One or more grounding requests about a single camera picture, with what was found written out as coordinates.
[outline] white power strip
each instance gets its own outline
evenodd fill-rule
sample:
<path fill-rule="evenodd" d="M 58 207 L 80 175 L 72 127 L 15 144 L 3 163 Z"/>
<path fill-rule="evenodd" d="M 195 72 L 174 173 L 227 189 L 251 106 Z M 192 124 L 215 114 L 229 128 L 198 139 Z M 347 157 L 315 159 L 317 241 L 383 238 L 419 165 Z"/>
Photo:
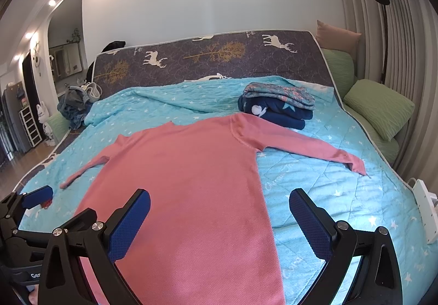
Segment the white power strip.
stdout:
<path fill-rule="evenodd" d="M 417 179 L 415 182 L 413 195 L 420 209 L 428 244 L 434 243 L 438 238 L 438 215 L 429 196 L 428 189 L 422 180 Z"/>

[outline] dark door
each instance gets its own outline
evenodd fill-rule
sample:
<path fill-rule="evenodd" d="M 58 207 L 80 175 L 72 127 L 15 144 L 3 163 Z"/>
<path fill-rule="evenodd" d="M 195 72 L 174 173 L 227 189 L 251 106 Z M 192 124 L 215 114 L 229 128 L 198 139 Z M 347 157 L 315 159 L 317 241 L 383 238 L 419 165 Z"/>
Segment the dark door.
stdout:
<path fill-rule="evenodd" d="M 36 91 L 35 79 L 33 77 L 32 61 L 30 58 L 30 52 L 23 61 L 23 79 L 26 87 L 26 93 L 28 96 L 28 102 L 32 111 L 33 118 L 35 119 L 36 126 L 42 139 L 45 138 L 44 129 L 42 124 L 38 121 L 38 111 L 36 105 L 39 105 L 38 93 Z"/>

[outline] blue gripper pad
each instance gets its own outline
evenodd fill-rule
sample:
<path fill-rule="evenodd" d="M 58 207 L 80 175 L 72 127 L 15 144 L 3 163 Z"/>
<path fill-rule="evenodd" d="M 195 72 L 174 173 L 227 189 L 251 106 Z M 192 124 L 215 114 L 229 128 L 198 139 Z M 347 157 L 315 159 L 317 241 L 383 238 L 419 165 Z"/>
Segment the blue gripper pad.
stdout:
<path fill-rule="evenodd" d="M 112 263 L 126 255 L 150 209 L 151 198 L 143 190 L 109 236 L 108 258 Z"/>
<path fill-rule="evenodd" d="M 336 239 L 334 220 L 324 209 L 316 207 L 303 189 L 290 193 L 289 208 L 315 256 L 327 262 L 333 254 L 332 245 Z"/>
<path fill-rule="evenodd" d="M 21 202 L 21 206 L 24 209 L 31 209 L 42 202 L 50 200 L 53 198 L 53 190 L 48 185 L 43 186 L 42 188 L 36 189 L 32 191 L 32 193 L 26 194 L 23 197 L 23 201 Z"/>

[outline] silver screw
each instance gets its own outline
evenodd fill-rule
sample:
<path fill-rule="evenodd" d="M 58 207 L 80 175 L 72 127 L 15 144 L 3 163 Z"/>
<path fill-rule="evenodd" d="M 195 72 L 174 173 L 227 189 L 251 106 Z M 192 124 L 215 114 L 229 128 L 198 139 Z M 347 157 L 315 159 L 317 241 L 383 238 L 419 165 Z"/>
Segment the silver screw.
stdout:
<path fill-rule="evenodd" d="M 55 228 L 52 233 L 54 236 L 59 236 L 60 234 L 62 234 L 62 228 Z"/>
<path fill-rule="evenodd" d="M 344 230 L 344 231 L 348 230 L 348 224 L 345 221 L 339 221 L 337 223 L 337 225 L 338 225 L 338 228 L 340 228 L 341 230 Z"/>
<path fill-rule="evenodd" d="M 380 226 L 380 227 L 379 227 L 379 232 L 380 232 L 381 234 L 388 234 L 388 230 L 387 230 L 385 227 L 383 227 L 383 226 Z"/>
<path fill-rule="evenodd" d="M 94 231 L 100 231 L 103 228 L 103 222 L 97 221 L 91 226 Z"/>

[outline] black floor lamp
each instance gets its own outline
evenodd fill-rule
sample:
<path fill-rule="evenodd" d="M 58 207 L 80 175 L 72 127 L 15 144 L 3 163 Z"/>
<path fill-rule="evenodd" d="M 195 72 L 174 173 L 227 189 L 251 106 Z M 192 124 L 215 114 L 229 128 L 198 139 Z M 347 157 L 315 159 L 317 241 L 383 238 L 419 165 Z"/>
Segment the black floor lamp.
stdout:
<path fill-rule="evenodd" d="M 390 0 L 375 0 L 375 1 L 377 1 L 379 4 L 382 4 L 383 21 L 385 23 L 385 59 L 383 61 L 382 76 L 380 77 L 380 82 L 384 84 L 386 78 L 386 64 L 388 62 L 388 17 L 386 15 L 386 6 L 389 5 L 391 2 Z"/>

